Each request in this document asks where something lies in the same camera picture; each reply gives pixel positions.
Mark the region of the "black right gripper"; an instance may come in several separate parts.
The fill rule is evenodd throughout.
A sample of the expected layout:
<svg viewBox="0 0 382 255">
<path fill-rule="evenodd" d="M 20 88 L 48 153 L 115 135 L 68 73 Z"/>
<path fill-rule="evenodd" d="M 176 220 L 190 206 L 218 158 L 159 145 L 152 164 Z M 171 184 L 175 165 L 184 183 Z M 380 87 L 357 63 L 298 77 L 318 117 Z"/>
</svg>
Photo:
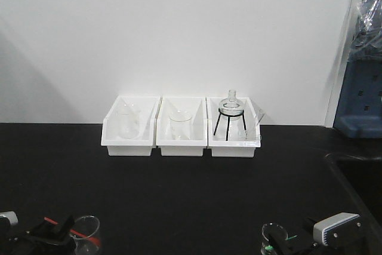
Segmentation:
<svg viewBox="0 0 382 255">
<path fill-rule="evenodd" d="M 312 237 L 319 236 L 318 221 L 306 217 L 303 220 L 304 230 Z M 288 232 L 282 227 L 270 227 L 267 230 L 267 254 L 312 254 L 318 249 L 319 244 L 315 241 L 304 241 L 298 235 L 293 240 L 295 249 L 288 240 Z"/>
</svg>

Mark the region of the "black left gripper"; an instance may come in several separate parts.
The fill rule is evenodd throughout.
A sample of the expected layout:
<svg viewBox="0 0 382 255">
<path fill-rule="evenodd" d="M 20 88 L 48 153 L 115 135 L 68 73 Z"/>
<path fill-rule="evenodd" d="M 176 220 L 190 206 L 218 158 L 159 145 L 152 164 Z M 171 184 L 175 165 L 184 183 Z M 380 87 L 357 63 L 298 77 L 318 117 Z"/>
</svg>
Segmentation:
<svg viewBox="0 0 382 255">
<path fill-rule="evenodd" d="M 74 254 L 76 243 L 70 235 L 74 223 L 69 215 L 59 224 L 44 220 L 29 233 L 1 234 L 1 254 Z"/>
</svg>

